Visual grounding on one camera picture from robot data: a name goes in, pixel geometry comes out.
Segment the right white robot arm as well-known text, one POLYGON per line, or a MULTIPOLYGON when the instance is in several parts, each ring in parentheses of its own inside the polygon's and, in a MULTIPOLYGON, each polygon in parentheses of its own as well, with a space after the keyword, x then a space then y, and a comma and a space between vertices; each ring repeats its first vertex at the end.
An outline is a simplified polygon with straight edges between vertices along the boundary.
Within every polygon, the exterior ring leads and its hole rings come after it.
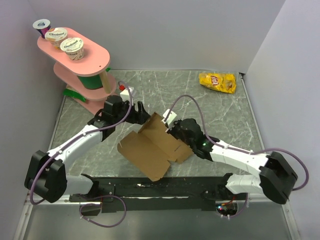
POLYGON ((223 199, 247 193, 265 195, 281 205, 289 200, 298 176, 282 154, 275 151, 254 154, 218 138, 207 138, 193 118, 173 121, 167 132, 188 145, 199 158, 227 164, 247 173, 228 176, 227 181, 218 187, 223 199))

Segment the brown cardboard box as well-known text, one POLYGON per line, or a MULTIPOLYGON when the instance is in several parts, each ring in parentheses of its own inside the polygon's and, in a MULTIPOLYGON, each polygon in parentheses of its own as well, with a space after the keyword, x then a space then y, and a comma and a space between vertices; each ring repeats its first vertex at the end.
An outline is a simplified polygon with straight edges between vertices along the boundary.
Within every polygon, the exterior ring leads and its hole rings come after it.
POLYGON ((164 177, 171 162, 181 164, 194 154, 188 145, 166 132, 162 119, 153 113, 138 132, 131 131, 117 145, 118 152, 153 182, 164 177))

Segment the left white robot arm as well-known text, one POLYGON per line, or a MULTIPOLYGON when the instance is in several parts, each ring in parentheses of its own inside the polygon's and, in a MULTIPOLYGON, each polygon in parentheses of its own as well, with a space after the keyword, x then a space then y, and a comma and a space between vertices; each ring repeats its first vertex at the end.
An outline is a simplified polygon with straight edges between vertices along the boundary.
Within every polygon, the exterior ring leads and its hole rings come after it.
POLYGON ((37 194, 50 203, 74 194, 94 201, 99 195, 99 183, 86 174, 68 175, 67 170, 76 159, 109 137, 117 125, 123 122, 143 125, 149 118, 141 101, 134 104, 117 95, 108 96, 103 108, 79 133, 48 152, 38 150, 32 155, 24 186, 31 195, 37 194))

